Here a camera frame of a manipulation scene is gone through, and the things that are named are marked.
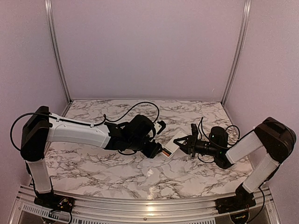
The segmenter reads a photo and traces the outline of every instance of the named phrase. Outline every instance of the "back wall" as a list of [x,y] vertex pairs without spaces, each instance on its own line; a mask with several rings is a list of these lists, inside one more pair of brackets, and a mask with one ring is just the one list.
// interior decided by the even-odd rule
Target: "back wall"
[[73,99],[221,101],[243,0],[53,0]]

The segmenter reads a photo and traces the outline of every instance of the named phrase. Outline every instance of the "white marble pattern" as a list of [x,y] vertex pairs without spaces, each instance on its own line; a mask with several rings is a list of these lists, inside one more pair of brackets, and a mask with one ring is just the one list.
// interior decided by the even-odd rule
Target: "white marble pattern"
[[[100,122],[105,113],[110,119],[116,119],[137,102],[141,100],[76,100],[66,117]],[[215,125],[227,127],[231,124],[217,102],[151,102],[159,106],[159,120],[167,124],[156,138],[162,144],[166,144],[179,130],[189,134],[190,124],[198,123],[202,116],[207,134]],[[139,105],[121,122],[130,121],[136,114],[144,114],[154,120],[156,109],[150,105]],[[169,199],[223,194],[233,192],[252,171],[247,159],[223,170],[213,163],[192,159],[180,150],[170,159],[162,155],[148,159],[140,152],[124,156],[117,151],[61,142],[51,144],[46,161],[55,190],[113,198]]]

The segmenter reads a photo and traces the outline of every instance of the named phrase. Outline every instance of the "small box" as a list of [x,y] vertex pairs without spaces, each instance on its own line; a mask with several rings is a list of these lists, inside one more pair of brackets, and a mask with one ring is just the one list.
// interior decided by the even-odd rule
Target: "small box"
[[187,136],[186,133],[179,131],[175,136],[172,137],[172,139],[163,147],[163,150],[161,154],[165,156],[166,158],[170,158],[173,156],[174,152],[179,148],[178,145],[173,143],[173,140],[182,138]]

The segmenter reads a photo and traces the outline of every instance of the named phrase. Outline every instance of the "side wall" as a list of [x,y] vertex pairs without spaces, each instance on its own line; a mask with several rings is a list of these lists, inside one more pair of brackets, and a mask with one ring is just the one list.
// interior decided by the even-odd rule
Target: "side wall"
[[[236,78],[225,105],[243,134],[272,116],[299,135],[299,2],[253,0]],[[251,156],[254,164],[264,151]],[[299,143],[270,182],[282,224],[299,220]]]
[[[44,2],[0,1],[0,223],[7,223],[20,184],[29,180],[25,162],[9,139],[21,114],[48,105],[61,113],[66,101],[51,48]],[[14,140],[20,145],[20,121]]]

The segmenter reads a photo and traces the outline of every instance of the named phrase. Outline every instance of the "metal rail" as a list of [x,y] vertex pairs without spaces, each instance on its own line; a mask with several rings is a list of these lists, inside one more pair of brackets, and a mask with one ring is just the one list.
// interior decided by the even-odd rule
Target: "metal rail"
[[[266,205],[271,205],[270,207],[272,208],[273,199],[269,189],[264,188],[263,191],[266,197]],[[234,195],[234,193],[229,193],[188,199],[142,200],[82,196],[59,191],[56,191],[56,193],[75,198],[72,212],[74,219],[101,220],[110,224],[199,223],[200,220],[227,215],[218,214],[214,201],[221,197]],[[260,207],[263,203],[263,196],[260,191],[255,192],[254,195],[257,203],[256,207]],[[10,217],[10,224],[19,222],[22,206],[24,204],[33,205],[34,198],[35,193],[32,187],[20,187],[13,213]]]
[[225,91],[223,93],[222,100],[221,100],[221,104],[223,106],[225,105],[225,103],[228,99],[230,90],[232,88],[232,85],[233,85],[233,82],[235,79],[235,75],[237,72],[238,64],[240,61],[241,51],[242,51],[244,43],[245,43],[247,27],[248,27],[248,22],[249,22],[250,8],[251,8],[251,0],[245,0],[242,23],[241,23],[241,30],[240,30],[237,48],[235,51],[235,57],[234,57],[234,61],[233,61],[233,64],[232,64],[232,67],[231,67],[231,70],[230,70],[230,73],[228,76],[228,82],[225,87]]

